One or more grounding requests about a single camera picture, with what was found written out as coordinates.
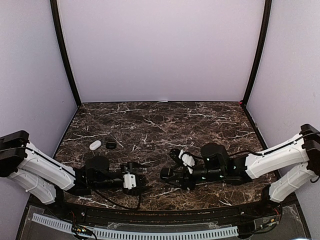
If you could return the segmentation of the white earbud charging case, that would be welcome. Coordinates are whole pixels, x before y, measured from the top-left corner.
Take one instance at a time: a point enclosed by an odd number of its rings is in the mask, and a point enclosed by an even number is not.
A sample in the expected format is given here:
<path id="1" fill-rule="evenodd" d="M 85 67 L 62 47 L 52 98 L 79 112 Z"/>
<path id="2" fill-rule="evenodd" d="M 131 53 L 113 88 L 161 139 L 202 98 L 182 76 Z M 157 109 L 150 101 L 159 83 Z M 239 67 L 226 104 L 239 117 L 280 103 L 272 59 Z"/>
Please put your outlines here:
<path id="1" fill-rule="evenodd" d="M 90 145 L 89 145 L 89 149 L 91 151 L 95 151 L 97 150 L 100 146 L 102 145 L 102 142 L 100 140 L 96 140 L 94 142 L 92 142 Z"/>

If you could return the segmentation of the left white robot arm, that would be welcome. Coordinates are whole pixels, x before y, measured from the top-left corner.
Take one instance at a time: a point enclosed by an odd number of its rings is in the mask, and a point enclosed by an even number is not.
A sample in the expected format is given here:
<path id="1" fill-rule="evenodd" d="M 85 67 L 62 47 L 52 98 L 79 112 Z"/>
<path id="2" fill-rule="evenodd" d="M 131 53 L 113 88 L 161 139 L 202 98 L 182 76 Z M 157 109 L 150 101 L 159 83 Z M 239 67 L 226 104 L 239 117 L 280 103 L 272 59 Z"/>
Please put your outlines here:
<path id="1" fill-rule="evenodd" d="M 94 156 L 81 168 L 66 166 L 41 152 L 29 141 L 29 133 L 20 130 L 0 138 L 0 176 L 20 185 L 34 195 L 60 218 L 67 218 L 70 206 L 59 194 L 88 196 L 105 189 L 121 189 L 130 196 L 140 197 L 150 187 L 145 176 L 134 170 L 143 168 L 137 162 L 120 165 L 111 171 L 104 156 Z"/>

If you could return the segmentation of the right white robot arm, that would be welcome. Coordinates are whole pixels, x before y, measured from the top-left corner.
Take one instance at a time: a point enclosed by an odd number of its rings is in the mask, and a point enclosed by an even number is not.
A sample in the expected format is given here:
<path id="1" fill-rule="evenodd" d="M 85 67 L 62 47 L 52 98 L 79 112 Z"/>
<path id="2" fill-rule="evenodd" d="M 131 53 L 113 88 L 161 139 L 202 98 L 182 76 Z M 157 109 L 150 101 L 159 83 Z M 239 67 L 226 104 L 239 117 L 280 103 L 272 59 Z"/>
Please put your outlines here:
<path id="1" fill-rule="evenodd" d="M 310 124 L 289 140 L 260 152 L 249 150 L 228 154 L 224 145 L 207 143 L 200 149 L 200 157 L 187 151 L 172 149 L 169 156 L 174 167 L 160 171 L 161 180 L 183 190 L 193 190 L 197 183 L 213 182 L 240 186 L 259 177 L 293 166 L 279 180 L 262 191 L 262 201 L 255 205 L 255 213 L 266 217 L 288 195 L 312 178 L 320 177 L 320 132 Z"/>

